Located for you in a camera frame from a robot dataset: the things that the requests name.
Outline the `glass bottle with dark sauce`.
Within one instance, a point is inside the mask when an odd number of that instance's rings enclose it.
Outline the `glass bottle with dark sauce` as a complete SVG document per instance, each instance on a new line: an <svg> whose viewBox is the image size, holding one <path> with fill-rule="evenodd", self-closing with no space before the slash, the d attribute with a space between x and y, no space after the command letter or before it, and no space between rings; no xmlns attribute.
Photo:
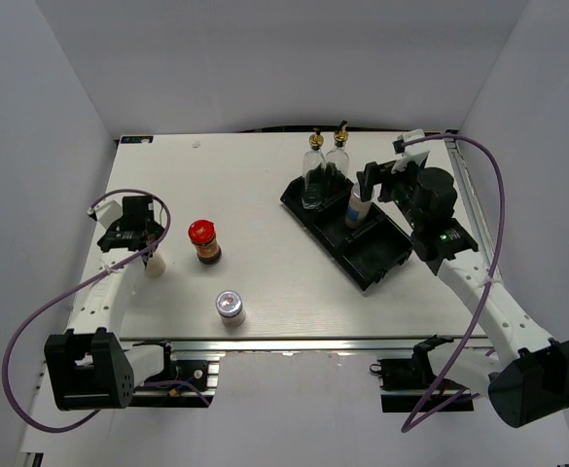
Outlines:
<svg viewBox="0 0 569 467"><path fill-rule="evenodd" d="M326 174L332 179L346 179L350 158L346 152L348 121L342 121L334 133L334 148L325 156Z"/></svg>

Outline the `blue label spice jar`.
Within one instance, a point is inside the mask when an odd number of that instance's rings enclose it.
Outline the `blue label spice jar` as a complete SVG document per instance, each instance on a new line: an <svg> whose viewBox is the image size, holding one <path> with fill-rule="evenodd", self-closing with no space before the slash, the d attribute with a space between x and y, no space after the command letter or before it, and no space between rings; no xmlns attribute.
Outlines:
<svg viewBox="0 0 569 467"><path fill-rule="evenodd" d="M359 228L365 221L372 201L362 201L361 189L358 183L355 183L350 191L350 197L345 211L344 222L350 229Z"/></svg>

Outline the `clear glass oil bottle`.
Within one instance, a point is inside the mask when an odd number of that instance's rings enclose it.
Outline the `clear glass oil bottle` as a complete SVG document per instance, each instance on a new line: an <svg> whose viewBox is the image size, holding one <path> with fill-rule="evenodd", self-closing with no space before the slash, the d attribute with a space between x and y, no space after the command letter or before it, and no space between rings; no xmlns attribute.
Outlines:
<svg viewBox="0 0 569 467"><path fill-rule="evenodd" d="M309 150L302 159L302 207L314 209L322 202L325 158L322 152L324 138L319 128L309 136Z"/></svg>

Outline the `red lid sauce jar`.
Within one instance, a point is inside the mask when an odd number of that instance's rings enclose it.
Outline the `red lid sauce jar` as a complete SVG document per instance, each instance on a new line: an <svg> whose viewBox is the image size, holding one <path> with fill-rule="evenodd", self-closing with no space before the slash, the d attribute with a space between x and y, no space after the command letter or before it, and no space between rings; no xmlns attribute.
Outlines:
<svg viewBox="0 0 569 467"><path fill-rule="evenodd" d="M196 250L197 258L203 264L214 265L220 261L222 250L213 222L205 219L192 222L188 227L188 237Z"/></svg>

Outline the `silver lid spice jar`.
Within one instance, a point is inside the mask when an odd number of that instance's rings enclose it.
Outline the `silver lid spice jar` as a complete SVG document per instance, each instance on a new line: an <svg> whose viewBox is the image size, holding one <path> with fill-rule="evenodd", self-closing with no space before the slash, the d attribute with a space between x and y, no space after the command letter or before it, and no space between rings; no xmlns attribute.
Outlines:
<svg viewBox="0 0 569 467"><path fill-rule="evenodd" d="M246 311L240 295L227 290L221 292L215 301L216 310L226 326L240 326L246 318Z"/></svg>

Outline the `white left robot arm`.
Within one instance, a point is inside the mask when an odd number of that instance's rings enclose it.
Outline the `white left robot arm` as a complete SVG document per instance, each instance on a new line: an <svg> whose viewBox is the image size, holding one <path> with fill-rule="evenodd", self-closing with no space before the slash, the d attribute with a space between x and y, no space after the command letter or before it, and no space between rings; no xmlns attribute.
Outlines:
<svg viewBox="0 0 569 467"><path fill-rule="evenodd" d="M178 364L162 342L124 349L119 341L134 286L145 277L163 275L166 264L157 252L165 228L155 219L155 198L124 197L94 219L105 233L96 278L87 287L81 309L64 333L48 337L45 359L56 406L62 411L123 409L148 380L158 388L172 385Z"/></svg>

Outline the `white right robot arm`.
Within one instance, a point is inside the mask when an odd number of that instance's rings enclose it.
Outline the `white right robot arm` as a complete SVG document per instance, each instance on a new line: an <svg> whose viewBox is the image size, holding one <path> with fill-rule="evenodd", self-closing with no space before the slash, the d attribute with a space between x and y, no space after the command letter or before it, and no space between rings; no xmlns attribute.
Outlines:
<svg viewBox="0 0 569 467"><path fill-rule="evenodd" d="M416 162L369 162L358 172L361 198L380 188L411 227L416 256L471 312L459 340L432 337L413 350L413 379L426 387L403 429L424 419L421 409L449 379L485 397L518 428L569 408L569 341L539 326L493 278L477 243L454 217L457 192L445 170Z"/></svg>

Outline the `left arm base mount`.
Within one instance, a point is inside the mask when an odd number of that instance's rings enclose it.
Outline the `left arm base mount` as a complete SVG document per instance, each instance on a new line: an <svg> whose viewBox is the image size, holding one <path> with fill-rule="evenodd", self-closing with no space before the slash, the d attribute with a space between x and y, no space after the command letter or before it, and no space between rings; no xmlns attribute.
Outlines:
<svg viewBox="0 0 569 467"><path fill-rule="evenodd" d="M222 353L186 350L172 341L125 341L123 350L136 376L143 374L144 359L136 360L134 350L156 348L162 355L162 368L134 388L131 408L207 409L218 385Z"/></svg>

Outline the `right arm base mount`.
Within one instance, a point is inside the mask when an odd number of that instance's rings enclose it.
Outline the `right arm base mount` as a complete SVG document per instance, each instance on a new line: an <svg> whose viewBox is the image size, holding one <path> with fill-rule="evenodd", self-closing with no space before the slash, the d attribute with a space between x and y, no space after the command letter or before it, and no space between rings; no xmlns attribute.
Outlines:
<svg viewBox="0 0 569 467"><path fill-rule="evenodd" d="M380 382L382 411L384 413L410 413L436 377L431 370L428 353L438 346L453 342L453 338L433 336L417 344L413 348L411 357L384 358L370 364L370 373L378 377ZM472 412L474 401L469 390L450 379L444 379L434 390L425 401L421 412L429 412L459 390L463 390L464 393L453 403L442 408L442 412Z"/></svg>

